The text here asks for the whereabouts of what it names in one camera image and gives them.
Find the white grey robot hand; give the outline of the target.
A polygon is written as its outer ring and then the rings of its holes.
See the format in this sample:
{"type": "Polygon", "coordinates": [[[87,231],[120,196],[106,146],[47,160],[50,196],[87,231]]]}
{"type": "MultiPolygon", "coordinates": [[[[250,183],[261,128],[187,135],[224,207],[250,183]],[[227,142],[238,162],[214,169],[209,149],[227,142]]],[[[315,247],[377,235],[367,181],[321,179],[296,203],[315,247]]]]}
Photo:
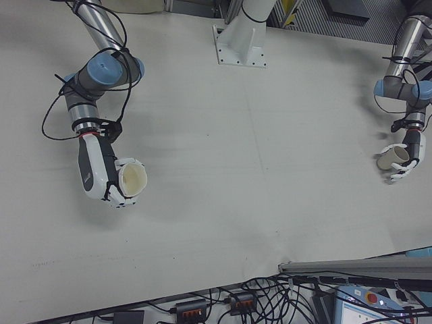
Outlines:
{"type": "Polygon", "coordinates": [[[426,137],[416,128],[408,129],[401,143],[390,144],[384,147],[380,153],[383,155],[396,147],[404,149],[408,153],[409,160],[403,164],[391,164],[391,169],[394,172],[387,176],[386,181],[388,184],[393,184],[404,179],[411,174],[415,167],[423,162],[425,158],[426,137]]]}
{"type": "Polygon", "coordinates": [[[117,158],[111,143],[94,132],[79,137],[78,167],[87,197],[116,209],[135,205],[148,182],[139,160],[117,158]]]}

